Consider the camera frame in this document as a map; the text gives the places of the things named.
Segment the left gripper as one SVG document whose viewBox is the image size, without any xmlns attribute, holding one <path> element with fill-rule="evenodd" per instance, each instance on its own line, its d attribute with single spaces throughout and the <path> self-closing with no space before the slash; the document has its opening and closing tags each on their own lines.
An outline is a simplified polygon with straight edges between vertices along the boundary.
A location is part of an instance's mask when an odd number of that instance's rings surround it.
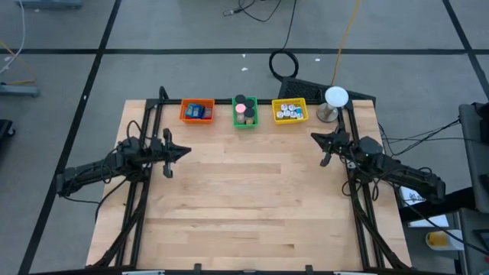
<svg viewBox="0 0 489 275">
<path fill-rule="evenodd" d="M 164 162 L 163 175 L 166 178 L 173 177 L 173 171 L 171 170 L 172 161 L 178 161 L 192 151 L 191 147 L 173 144 L 172 134 L 168 128 L 163 129 L 163 139 L 157 136 L 151 138 L 150 149 L 151 155 L 156 161 Z"/>
</svg>

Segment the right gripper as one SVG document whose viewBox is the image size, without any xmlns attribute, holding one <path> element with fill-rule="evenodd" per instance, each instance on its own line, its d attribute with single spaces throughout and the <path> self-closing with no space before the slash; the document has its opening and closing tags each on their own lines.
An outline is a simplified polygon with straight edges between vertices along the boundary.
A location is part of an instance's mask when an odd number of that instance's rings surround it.
<svg viewBox="0 0 489 275">
<path fill-rule="evenodd" d="M 321 167 L 328 166 L 332 155 L 340 155 L 343 147 L 350 144 L 350 136 L 346 130 L 337 130 L 329 134 L 312 133 L 311 137 L 325 153 L 320 162 Z"/>
</svg>

